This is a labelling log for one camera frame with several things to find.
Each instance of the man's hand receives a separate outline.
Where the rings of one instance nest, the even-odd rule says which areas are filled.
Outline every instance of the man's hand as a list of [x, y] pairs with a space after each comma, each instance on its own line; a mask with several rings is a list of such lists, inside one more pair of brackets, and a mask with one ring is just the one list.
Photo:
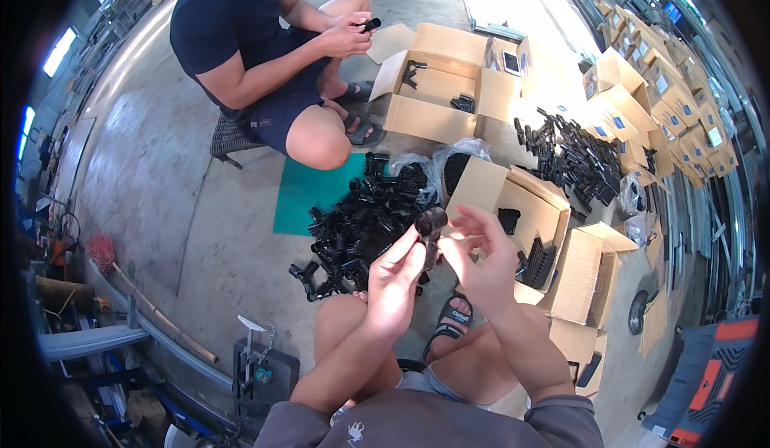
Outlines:
[[[515, 302], [517, 248], [494, 215], [469, 205], [458, 205], [457, 212], [460, 216], [451, 219], [449, 225], [458, 230], [452, 237], [439, 239], [438, 247], [457, 272], [470, 302], [491, 318]], [[470, 259], [470, 251], [476, 248], [486, 255], [480, 266]]]
[[334, 17], [329, 22], [329, 28], [350, 27], [351, 25], [365, 24], [374, 16], [371, 12], [352, 12], [351, 14], [342, 14]]
[[371, 32], [364, 32], [363, 26], [343, 25], [331, 28], [313, 39], [324, 57], [348, 58], [363, 55], [372, 46]]
[[409, 329], [425, 245], [414, 226], [369, 268], [369, 308], [363, 324], [394, 342]]

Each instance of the white print on shirt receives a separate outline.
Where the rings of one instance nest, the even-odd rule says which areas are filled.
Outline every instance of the white print on shirt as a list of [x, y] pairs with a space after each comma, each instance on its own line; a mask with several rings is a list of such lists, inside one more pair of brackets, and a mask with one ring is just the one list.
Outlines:
[[347, 441], [347, 444], [351, 445], [353, 448], [356, 448], [353, 445], [354, 441], [361, 441], [363, 439], [363, 434], [361, 433], [363, 431], [364, 425], [360, 421], [357, 423], [352, 424], [351, 426], [347, 427], [347, 434], [351, 438]]

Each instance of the slide sandal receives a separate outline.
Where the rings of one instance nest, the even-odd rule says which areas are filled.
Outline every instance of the slide sandal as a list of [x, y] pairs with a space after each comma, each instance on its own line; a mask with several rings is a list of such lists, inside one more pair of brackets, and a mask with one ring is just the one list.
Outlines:
[[[361, 118], [361, 121], [358, 123], [358, 128], [355, 131], [348, 132], [347, 129], [351, 128], [356, 121], [356, 117], [357, 116], [352, 112], [348, 112], [347, 117], [342, 121], [342, 124], [345, 126], [345, 135], [348, 140], [351, 141], [351, 144], [361, 145], [363, 147], [374, 147], [375, 145], [380, 144], [385, 138], [385, 129], [365, 118]], [[367, 132], [369, 132], [370, 128], [372, 129], [372, 133], [367, 136]]]
[[[361, 88], [358, 92], [356, 92], [356, 86]], [[369, 101], [369, 96], [372, 95], [373, 86], [374, 81], [348, 82], [347, 90], [345, 93], [333, 100], [337, 104], [350, 102], [367, 102]]]
[[[455, 309], [450, 305], [450, 302], [452, 299], [460, 298], [464, 300], [468, 304], [468, 309], [470, 309], [470, 315], [466, 316], [461, 312], [455, 311]], [[455, 322], [466, 326], [467, 328], [470, 328], [470, 324], [474, 320], [474, 307], [473, 305], [468, 302], [468, 299], [465, 297], [465, 294], [461, 294], [457, 291], [455, 291], [452, 296], [447, 299], [447, 301], [444, 303], [444, 307], [441, 308], [441, 313], [438, 315], [438, 324], [436, 325], [436, 330], [433, 333], [433, 336], [430, 337], [428, 340], [428, 344], [425, 345], [425, 349], [423, 350], [423, 359], [425, 359], [426, 356], [428, 356], [428, 353], [430, 353], [430, 344], [433, 342], [434, 339], [437, 337], [450, 337], [452, 339], [459, 339], [462, 337], [465, 333], [459, 330], [454, 324], [449, 324], [448, 322], [441, 322], [441, 319], [449, 318], [454, 320]]]

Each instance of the window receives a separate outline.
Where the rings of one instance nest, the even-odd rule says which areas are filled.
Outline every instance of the window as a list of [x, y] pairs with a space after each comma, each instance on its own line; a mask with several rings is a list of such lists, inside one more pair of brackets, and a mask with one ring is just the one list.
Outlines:
[[53, 77], [53, 74], [56, 73], [56, 69], [59, 68], [59, 64], [62, 63], [64, 56], [67, 55], [69, 46], [72, 45], [72, 41], [75, 37], [75, 32], [73, 32], [71, 28], [68, 28], [62, 38], [56, 42], [53, 52], [51, 52], [51, 55], [49, 55], [43, 65], [43, 71], [48, 74], [48, 77]]
[[18, 155], [16, 158], [21, 161], [22, 154], [24, 154], [24, 146], [27, 145], [27, 136], [29, 136], [29, 129], [32, 127], [32, 121], [34, 120], [34, 109], [27, 106], [24, 109], [24, 125], [22, 126], [22, 138], [18, 140]]

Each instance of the pile of black connectors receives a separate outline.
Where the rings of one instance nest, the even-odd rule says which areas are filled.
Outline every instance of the pile of black connectors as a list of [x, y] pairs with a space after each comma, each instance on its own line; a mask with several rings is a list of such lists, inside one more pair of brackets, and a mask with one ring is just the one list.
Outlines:
[[[318, 261], [304, 269], [291, 265], [289, 273], [300, 280], [308, 301], [327, 298], [334, 292], [367, 290], [369, 266], [380, 257], [420, 214], [436, 205], [437, 195], [419, 199], [428, 185], [422, 167], [408, 164], [398, 176], [386, 177], [387, 154], [367, 153], [364, 177], [350, 181], [351, 188], [331, 212], [310, 210], [313, 223], [308, 230], [316, 239], [310, 250]], [[319, 286], [313, 273], [322, 268], [328, 278]], [[423, 273], [420, 285], [430, 279]]]
[[[537, 156], [537, 169], [528, 169], [529, 173], [558, 187], [571, 186], [572, 193], [588, 212], [592, 211], [589, 204], [594, 198], [610, 205], [620, 194], [622, 177], [613, 145], [595, 138], [575, 121], [567, 122], [560, 115], [550, 116], [542, 108], [537, 112], [545, 117], [539, 131], [533, 132], [529, 126], [522, 129], [518, 118], [514, 120], [519, 143]], [[557, 134], [561, 135], [558, 156]]]

